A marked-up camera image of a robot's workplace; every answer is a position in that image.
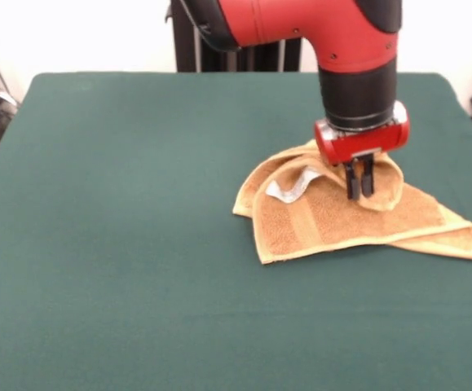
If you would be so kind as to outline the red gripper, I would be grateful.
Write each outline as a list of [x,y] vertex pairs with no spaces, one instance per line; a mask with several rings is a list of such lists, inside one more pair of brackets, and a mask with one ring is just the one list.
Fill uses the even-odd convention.
[[360,198],[360,183],[354,159],[363,156],[361,191],[364,197],[369,198],[374,193],[373,154],[401,148],[408,141],[409,135],[409,120],[359,133],[338,132],[326,120],[319,120],[314,125],[315,142],[324,160],[330,165],[344,164],[349,200]]

